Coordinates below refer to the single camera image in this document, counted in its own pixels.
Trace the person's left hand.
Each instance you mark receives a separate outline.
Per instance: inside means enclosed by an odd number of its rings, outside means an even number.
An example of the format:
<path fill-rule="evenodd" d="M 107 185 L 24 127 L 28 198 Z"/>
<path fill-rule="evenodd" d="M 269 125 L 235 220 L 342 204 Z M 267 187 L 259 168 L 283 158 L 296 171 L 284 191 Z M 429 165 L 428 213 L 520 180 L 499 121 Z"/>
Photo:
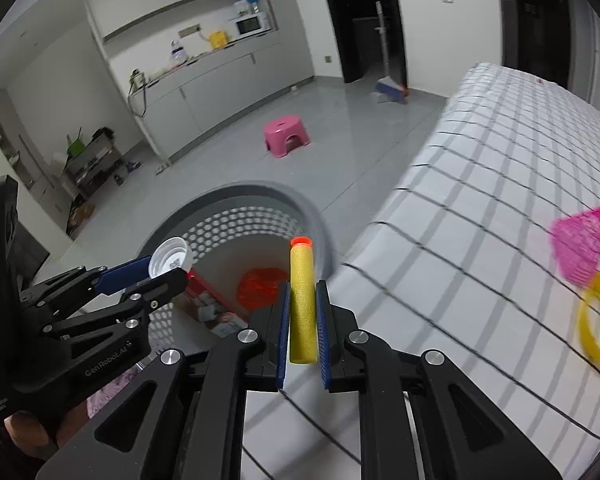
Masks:
<path fill-rule="evenodd" d="M 29 456 L 48 460 L 58 448 L 67 444 L 88 422 L 87 404 L 82 402 L 65 414 L 55 437 L 28 414 L 16 413 L 4 420 L 9 437 L 17 448 Z"/>

